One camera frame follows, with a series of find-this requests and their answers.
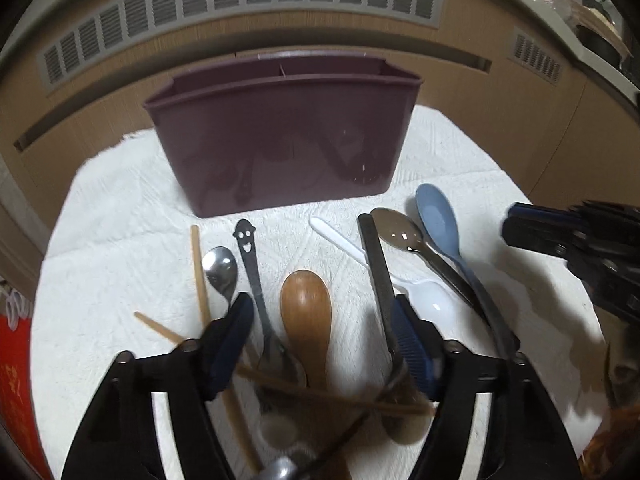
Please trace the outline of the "light blue plastic spoon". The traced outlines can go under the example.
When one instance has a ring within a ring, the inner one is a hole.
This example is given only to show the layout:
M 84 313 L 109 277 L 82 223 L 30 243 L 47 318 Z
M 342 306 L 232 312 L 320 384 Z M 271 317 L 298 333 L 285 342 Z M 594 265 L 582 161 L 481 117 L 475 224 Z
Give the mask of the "light blue plastic spoon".
M 424 183 L 416 189 L 416 206 L 424 229 L 439 252 L 452 260 L 470 284 L 486 316 L 495 345 L 503 359 L 518 352 L 514 333 L 488 291 L 466 263 L 460 252 L 460 236 L 454 210 L 446 195 L 435 185 Z

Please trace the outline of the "brown glossy spoon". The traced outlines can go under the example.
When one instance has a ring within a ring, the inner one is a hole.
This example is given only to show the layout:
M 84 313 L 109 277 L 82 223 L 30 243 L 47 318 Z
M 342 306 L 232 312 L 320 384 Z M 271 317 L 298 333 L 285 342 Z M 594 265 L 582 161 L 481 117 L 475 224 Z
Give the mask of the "brown glossy spoon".
M 423 258 L 437 275 L 435 281 L 444 286 L 455 300 L 462 303 L 462 307 L 454 315 L 454 326 L 436 326 L 442 334 L 448 339 L 457 339 L 468 344 L 477 342 L 482 350 L 500 356 L 477 296 L 456 264 L 430 248 L 416 222 L 406 214 L 388 208 L 375 208 L 371 211 L 371 216 L 382 240 Z

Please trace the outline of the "black handle utensil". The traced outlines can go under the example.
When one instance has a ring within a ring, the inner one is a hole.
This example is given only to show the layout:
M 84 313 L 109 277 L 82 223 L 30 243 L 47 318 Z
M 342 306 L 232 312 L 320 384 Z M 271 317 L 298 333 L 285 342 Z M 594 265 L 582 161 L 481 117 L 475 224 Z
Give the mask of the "black handle utensil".
M 387 350 L 392 358 L 392 371 L 383 390 L 384 399 L 401 404 L 412 403 L 416 390 L 414 390 L 405 360 L 399 352 L 398 343 L 392 329 L 395 291 L 390 280 L 380 239 L 378 238 L 378 231 L 370 214 L 360 214 L 357 221 L 367 256 L 376 302 L 378 303 L 378 313 L 382 322 Z

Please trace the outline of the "black smiley handle spoon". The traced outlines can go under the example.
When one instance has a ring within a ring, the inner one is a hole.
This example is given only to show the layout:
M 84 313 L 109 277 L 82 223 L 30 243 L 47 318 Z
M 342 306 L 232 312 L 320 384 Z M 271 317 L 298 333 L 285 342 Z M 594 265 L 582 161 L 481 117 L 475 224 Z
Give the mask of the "black smiley handle spoon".
M 259 275 L 255 231 L 255 227 L 247 219 L 240 219 L 236 222 L 233 236 L 239 246 L 262 328 L 262 356 L 257 369 L 271 377 L 300 386 L 305 378 L 302 367 L 274 331 L 267 311 Z

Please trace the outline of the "small steel spoon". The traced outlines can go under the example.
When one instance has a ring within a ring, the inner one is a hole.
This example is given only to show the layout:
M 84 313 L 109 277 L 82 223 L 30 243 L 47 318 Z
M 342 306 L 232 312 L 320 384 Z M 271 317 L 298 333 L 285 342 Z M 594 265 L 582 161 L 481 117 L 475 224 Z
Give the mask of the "small steel spoon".
M 238 265 L 232 251 L 226 246 L 213 247 L 202 257 L 202 266 L 209 285 L 231 306 L 238 284 Z

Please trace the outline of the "wooden spoon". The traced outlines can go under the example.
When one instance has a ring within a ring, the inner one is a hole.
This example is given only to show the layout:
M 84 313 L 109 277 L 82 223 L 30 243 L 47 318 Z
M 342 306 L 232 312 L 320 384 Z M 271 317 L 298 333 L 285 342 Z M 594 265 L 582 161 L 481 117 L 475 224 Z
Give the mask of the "wooden spoon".
M 326 356 L 331 336 L 332 307 L 324 281 L 308 270 L 291 273 L 281 288 L 280 313 L 292 351 L 305 369 L 308 386 L 327 392 Z M 311 434 L 321 451 L 337 437 L 332 405 L 312 402 L 306 411 Z M 341 451 L 337 451 L 318 470 L 316 478 L 352 478 Z

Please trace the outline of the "red box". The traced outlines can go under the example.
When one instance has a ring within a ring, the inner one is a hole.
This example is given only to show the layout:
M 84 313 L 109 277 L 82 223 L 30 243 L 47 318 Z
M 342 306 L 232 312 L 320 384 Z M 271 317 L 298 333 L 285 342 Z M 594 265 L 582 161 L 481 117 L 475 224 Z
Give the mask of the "red box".
M 31 318 L 1 315 L 1 421 L 35 472 L 52 479 L 42 449 L 30 384 Z

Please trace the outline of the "white plastic spoon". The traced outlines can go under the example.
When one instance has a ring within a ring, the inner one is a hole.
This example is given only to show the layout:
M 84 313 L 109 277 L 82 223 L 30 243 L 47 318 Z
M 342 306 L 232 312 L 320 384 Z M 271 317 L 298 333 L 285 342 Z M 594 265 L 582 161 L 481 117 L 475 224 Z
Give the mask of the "white plastic spoon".
M 341 249 L 346 255 L 352 257 L 362 266 L 370 269 L 366 252 L 356 246 L 351 240 L 330 226 L 326 220 L 319 217 L 310 217 L 309 225 L 332 245 Z M 421 320 L 431 321 L 439 328 L 451 328 L 454 326 L 454 315 L 462 307 L 459 300 L 455 300 L 444 286 L 433 280 L 412 282 L 398 278 L 390 273 L 390 282 L 396 292 L 405 294 L 416 314 Z

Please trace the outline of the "small grey vent grille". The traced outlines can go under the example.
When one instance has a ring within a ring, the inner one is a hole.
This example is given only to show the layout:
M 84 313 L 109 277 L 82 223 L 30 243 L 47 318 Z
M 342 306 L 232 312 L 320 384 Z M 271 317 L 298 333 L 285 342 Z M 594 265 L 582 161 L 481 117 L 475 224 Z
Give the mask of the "small grey vent grille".
M 560 81 L 563 70 L 560 60 L 517 27 L 513 29 L 509 58 L 549 84 L 556 86 Z

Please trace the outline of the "white textured table cloth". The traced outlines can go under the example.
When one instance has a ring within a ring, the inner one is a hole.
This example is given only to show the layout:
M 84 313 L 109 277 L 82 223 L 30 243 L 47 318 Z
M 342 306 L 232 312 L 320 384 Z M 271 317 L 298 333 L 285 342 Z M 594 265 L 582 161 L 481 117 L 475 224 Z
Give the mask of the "white textured table cloth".
M 333 307 L 329 388 L 343 396 L 375 394 L 390 360 L 375 319 L 369 272 L 314 232 L 309 221 L 322 218 L 358 240 L 360 214 L 376 207 L 409 210 L 424 182 L 447 195 L 464 258 L 520 337 L 574 448 L 582 450 L 608 410 L 597 315 L 584 286 L 561 260 L 503 244 L 502 219 L 523 193 L 438 110 L 414 110 L 385 194 L 250 214 L 271 321 L 281 321 L 280 288 L 288 274 L 317 273 Z M 41 267 L 30 343 L 32 402 L 55 476 L 114 356 L 122 350 L 137 356 L 170 350 L 167 339 L 136 319 L 137 312 L 183 336 L 201 333 L 194 224 L 205 248 L 235 246 L 236 218 L 194 217 L 152 130 L 126 136 L 76 174 Z

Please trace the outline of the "maroon plastic utensil caddy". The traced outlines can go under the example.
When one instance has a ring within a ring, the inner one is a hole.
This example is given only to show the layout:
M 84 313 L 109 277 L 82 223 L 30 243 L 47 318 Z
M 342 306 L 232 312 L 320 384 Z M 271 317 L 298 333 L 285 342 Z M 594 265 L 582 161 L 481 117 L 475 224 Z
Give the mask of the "maroon plastic utensil caddy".
M 273 52 L 188 70 L 143 107 L 212 218 L 385 192 L 421 84 L 376 55 Z

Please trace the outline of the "long grey vent grille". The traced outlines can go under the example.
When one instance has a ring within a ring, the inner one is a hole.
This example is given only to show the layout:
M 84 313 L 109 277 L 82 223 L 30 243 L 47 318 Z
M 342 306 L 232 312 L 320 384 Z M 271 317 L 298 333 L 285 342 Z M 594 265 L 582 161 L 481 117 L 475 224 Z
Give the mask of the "long grey vent grille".
M 192 24 L 232 15 L 321 10 L 399 18 L 431 28 L 444 0 L 111 0 L 55 38 L 37 56 L 44 88 L 61 84 L 135 44 Z

